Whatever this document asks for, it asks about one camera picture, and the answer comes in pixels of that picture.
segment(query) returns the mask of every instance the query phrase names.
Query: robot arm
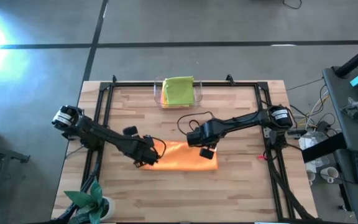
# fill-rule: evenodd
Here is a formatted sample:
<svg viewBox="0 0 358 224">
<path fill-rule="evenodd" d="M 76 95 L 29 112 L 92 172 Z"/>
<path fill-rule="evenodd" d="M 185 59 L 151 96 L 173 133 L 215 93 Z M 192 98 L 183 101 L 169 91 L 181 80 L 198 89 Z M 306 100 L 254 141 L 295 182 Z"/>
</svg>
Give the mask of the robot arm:
<svg viewBox="0 0 358 224">
<path fill-rule="evenodd" d="M 210 119 L 198 128 L 195 128 L 194 131 L 187 133 L 186 137 L 189 146 L 202 147 L 200 156 L 212 159 L 214 152 L 209 149 L 215 148 L 219 140 L 224 138 L 227 133 L 256 125 L 270 128 L 268 147 L 270 149 L 281 150 L 287 143 L 285 133 L 292 127 L 292 124 L 289 109 L 283 106 L 269 106 L 267 109 L 227 120 L 216 118 Z M 291 190 L 284 183 L 275 168 L 271 156 L 268 156 L 267 162 L 270 163 L 269 168 L 271 169 L 271 176 L 282 188 L 300 217 L 303 219 L 314 220 L 314 217 L 302 207 L 296 197 L 292 194 Z"/>
<path fill-rule="evenodd" d="M 78 136 L 81 143 L 90 149 L 95 149 L 102 140 L 117 147 L 125 156 L 134 160 L 140 167 L 144 164 L 153 165 L 160 156 L 153 150 L 154 142 L 150 136 L 141 138 L 135 126 L 126 128 L 124 135 L 110 130 L 84 115 L 83 110 L 74 106 L 62 106 L 52 124 L 63 131 L 63 136 Z"/>
<path fill-rule="evenodd" d="M 282 146 L 286 143 L 285 131 L 292 127 L 292 120 L 288 109 L 283 106 L 271 106 L 255 113 L 245 114 L 236 118 L 221 120 L 213 118 L 186 134 L 189 146 L 202 147 L 200 155 L 212 159 L 213 151 L 221 138 L 227 133 L 244 128 L 261 125 L 270 128 L 270 140 L 272 145 Z"/>
</svg>

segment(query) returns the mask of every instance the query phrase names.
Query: desk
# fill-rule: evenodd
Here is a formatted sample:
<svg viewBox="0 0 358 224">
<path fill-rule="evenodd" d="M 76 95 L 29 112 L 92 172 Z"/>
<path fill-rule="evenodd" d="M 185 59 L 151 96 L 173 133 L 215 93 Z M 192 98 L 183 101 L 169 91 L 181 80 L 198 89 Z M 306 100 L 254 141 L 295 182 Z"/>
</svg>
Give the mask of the desk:
<svg viewBox="0 0 358 224">
<path fill-rule="evenodd" d="M 84 82 L 78 107 L 93 117 L 100 82 Z M 269 81 L 274 104 L 289 106 L 283 81 Z M 256 110 L 255 91 L 243 86 L 203 87 L 195 110 L 160 110 L 152 87 L 114 87 L 109 126 L 121 132 L 136 125 L 140 134 L 163 140 L 186 141 L 177 119 L 189 113 L 211 111 L 228 119 Z M 188 128 L 184 119 L 181 125 Z M 208 115 L 197 117 L 201 122 Z M 71 142 L 68 152 L 77 149 Z M 112 222 L 253 222 L 275 221 L 275 205 L 267 163 L 257 159 L 264 151 L 260 126 L 229 133 L 218 144 L 219 169 L 207 172 L 139 170 L 111 144 L 105 145 L 100 184 L 103 194 L 116 201 Z M 70 204 L 64 190 L 78 190 L 86 152 L 72 154 L 64 163 L 52 218 Z M 290 187 L 307 211 L 316 216 L 301 152 L 283 150 Z M 285 200 L 282 197 L 283 210 Z"/>
<path fill-rule="evenodd" d="M 353 88 L 350 81 L 358 76 L 358 69 L 353 70 L 346 79 L 338 78 L 331 68 L 323 70 L 324 81 L 327 85 L 331 101 L 333 102 L 336 116 L 341 125 L 342 134 L 339 136 L 337 145 L 331 145 L 331 152 L 341 168 L 341 178 L 351 182 L 357 182 L 351 151 L 358 151 L 358 122 L 344 115 L 341 108 L 347 105 L 347 98 L 351 97 L 358 101 L 358 87 Z M 343 183 L 342 196 L 348 206 L 355 212 L 358 221 L 358 185 Z"/>
</svg>

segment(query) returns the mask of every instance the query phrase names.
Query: white mug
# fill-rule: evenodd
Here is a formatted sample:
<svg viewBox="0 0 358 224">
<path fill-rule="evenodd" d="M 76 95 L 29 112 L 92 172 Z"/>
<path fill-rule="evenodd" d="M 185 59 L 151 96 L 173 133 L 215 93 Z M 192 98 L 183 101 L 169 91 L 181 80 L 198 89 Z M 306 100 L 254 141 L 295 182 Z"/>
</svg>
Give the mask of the white mug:
<svg viewBox="0 0 358 224">
<path fill-rule="evenodd" d="M 313 181 L 316 178 L 316 174 L 314 172 L 309 172 L 308 170 L 306 171 L 306 173 L 308 174 L 309 184 L 312 185 Z"/>
<path fill-rule="evenodd" d="M 327 180 L 329 184 L 332 184 L 334 179 L 339 177 L 339 172 L 333 167 L 327 167 L 320 171 L 320 175 L 324 180 Z"/>
</svg>

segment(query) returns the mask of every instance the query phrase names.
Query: concrete floor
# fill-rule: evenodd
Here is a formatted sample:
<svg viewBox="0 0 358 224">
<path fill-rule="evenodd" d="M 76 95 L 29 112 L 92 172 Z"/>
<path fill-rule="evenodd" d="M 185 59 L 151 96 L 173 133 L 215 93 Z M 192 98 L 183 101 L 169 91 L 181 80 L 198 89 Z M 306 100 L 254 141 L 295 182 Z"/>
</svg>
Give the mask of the concrete floor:
<svg viewBox="0 0 358 224">
<path fill-rule="evenodd" d="M 90 44 L 101 5 L 102 0 L 0 0 L 0 44 Z M 358 40 L 358 0 L 303 0 L 299 10 L 276 0 L 110 0 L 99 42 L 287 40 Z M 31 155 L 28 164 L 11 163 L 0 190 L 0 223 L 49 219 L 67 147 L 50 122 L 61 105 L 78 101 L 89 53 L 0 50 L 0 144 Z M 318 44 L 98 49 L 89 79 L 110 80 L 114 74 L 119 80 L 222 80 L 230 73 L 237 80 L 284 80 L 291 88 L 321 78 L 323 68 L 356 53 L 358 45 Z M 319 81 L 288 91 L 290 103 L 309 111 L 322 86 Z M 333 113 L 329 102 L 324 112 Z M 356 221 L 337 210 L 337 185 L 317 179 L 311 188 L 323 220 Z"/>
</svg>

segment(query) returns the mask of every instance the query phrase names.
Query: wooden table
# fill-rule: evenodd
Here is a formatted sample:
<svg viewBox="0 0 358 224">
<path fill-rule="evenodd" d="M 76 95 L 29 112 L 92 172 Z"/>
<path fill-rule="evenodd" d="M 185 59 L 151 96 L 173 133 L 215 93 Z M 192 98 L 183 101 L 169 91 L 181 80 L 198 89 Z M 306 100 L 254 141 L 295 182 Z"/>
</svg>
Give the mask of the wooden table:
<svg viewBox="0 0 358 224">
<path fill-rule="evenodd" d="M 100 82 L 84 82 L 78 107 L 93 118 Z M 289 107 L 284 82 L 268 81 L 273 104 Z M 195 110 L 161 110 L 154 102 L 152 87 L 115 87 L 109 126 L 121 133 L 135 125 L 140 134 L 164 140 L 186 141 L 176 121 L 189 113 L 211 111 L 228 119 L 257 110 L 255 93 L 249 87 L 204 87 L 201 106 Z M 188 131 L 183 119 L 181 127 Z M 206 121 L 210 117 L 198 116 Z M 71 142 L 68 153 L 79 147 Z M 112 144 L 106 144 L 100 175 L 103 194 L 116 201 L 112 222 L 254 222 L 276 221 L 267 163 L 258 159 L 264 151 L 261 127 L 229 133 L 218 144 L 219 169 L 205 172 L 139 170 Z M 283 150 L 291 190 L 309 213 L 316 209 L 301 152 Z M 68 157 L 63 166 L 52 218 L 61 215 L 70 200 L 64 190 L 80 189 L 86 150 Z M 287 214 L 281 192 L 284 214 Z"/>
</svg>

